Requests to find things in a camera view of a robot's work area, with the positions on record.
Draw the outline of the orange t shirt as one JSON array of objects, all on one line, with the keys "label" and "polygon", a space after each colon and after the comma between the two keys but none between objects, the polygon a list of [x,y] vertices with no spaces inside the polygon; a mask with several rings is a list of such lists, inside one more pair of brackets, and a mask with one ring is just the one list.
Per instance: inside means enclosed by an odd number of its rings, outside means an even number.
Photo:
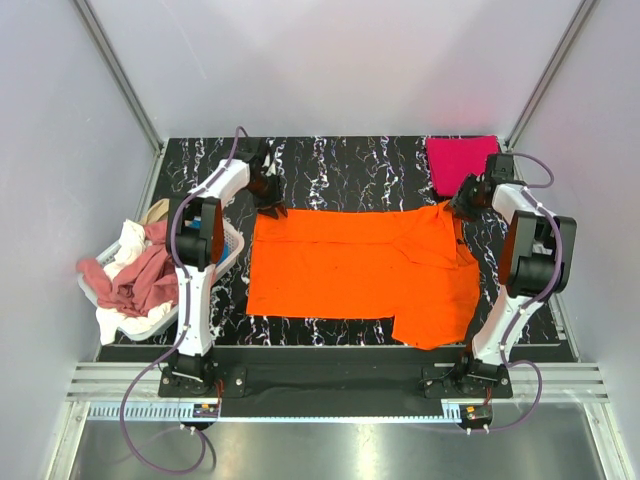
[{"label": "orange t shirt", "polygon": [[478,262],[445,204],[256,221],[249,315],[390,318],[394,340],[431,350],[464,340],[479,297]]}]

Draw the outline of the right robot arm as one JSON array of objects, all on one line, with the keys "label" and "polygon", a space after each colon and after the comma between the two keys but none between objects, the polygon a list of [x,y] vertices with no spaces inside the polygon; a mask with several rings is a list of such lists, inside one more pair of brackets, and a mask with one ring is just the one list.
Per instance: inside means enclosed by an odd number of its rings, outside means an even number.
[{"label": "right robot arm", "polygon": [[479,397],[508,381],[513,347],[530,318],[565,289],[573,258],[577,222],[557,215],[533,191],[553,184],[527,184],[515,176],[514,153],[490,154],[480,175],[470,174],[447,204],[457,219],[471,221],[485,210],[508,225],[498,262],[500,290],[487,320],[456,362],[449,384]]}]

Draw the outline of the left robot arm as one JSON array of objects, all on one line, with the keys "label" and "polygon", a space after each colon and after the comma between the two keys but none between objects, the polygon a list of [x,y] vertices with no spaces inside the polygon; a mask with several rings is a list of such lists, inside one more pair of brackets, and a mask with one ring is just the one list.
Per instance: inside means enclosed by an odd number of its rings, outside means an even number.
[{"label": "left robot arm", "polygon": [[163,358],[163,396],[170,388],[208,393],[220,385],[209,328],[211,290],[222,264],[236,257],[225,245],[224,209],[241,191],[252,195],[257,213],[273,219],[288,216],[283,182],[264,138],[236,139],[211,175],[186,196],[170,201],[166,248],[176,267],[180,328]]}]

